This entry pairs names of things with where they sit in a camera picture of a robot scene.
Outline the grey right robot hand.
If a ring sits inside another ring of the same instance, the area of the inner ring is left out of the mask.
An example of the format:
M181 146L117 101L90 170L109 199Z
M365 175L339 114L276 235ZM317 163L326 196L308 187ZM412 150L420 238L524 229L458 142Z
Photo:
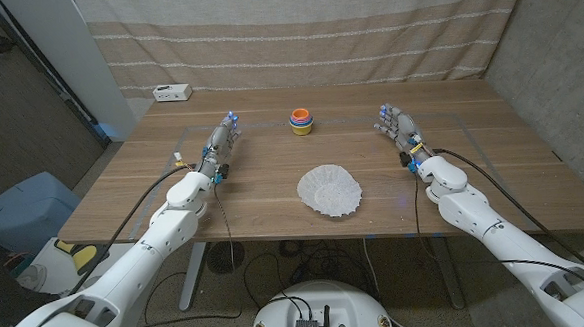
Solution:
M394 141L400 151L401 166L416 173L420 165L434 155L426 145L422 132L407 113L386 103L380 107L379 119L381 123L375 123L374 128Z

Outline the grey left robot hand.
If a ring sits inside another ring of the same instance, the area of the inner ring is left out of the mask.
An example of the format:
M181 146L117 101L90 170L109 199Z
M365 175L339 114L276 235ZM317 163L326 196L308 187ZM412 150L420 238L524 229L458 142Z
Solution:
M197 171L208 176L215 184L221 182L227 174L223 165L227 164L234 143L240 137L238 119L233 111L229 111L202 148L202 159Z

